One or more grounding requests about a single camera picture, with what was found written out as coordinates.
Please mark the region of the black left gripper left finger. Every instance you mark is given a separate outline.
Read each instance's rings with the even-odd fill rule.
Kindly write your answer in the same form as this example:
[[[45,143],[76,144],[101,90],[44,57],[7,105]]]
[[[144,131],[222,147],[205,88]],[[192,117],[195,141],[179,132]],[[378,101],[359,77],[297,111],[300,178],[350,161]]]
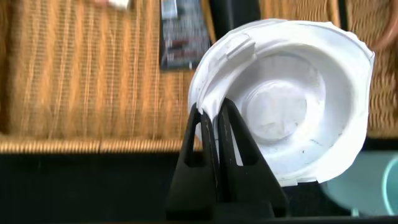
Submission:
[[[193,105],[165,203],[166,217],[211,218],[220,199],[218,165],[211,119]]]

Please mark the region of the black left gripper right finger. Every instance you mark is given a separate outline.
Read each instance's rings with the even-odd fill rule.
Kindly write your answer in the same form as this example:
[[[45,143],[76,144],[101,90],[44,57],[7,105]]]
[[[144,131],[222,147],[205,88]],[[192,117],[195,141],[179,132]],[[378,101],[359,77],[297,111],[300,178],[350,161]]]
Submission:
[[[223,201],[238,205],[244,216],[287,217],[287,198],[229,99],[218,115],[218,143]]]

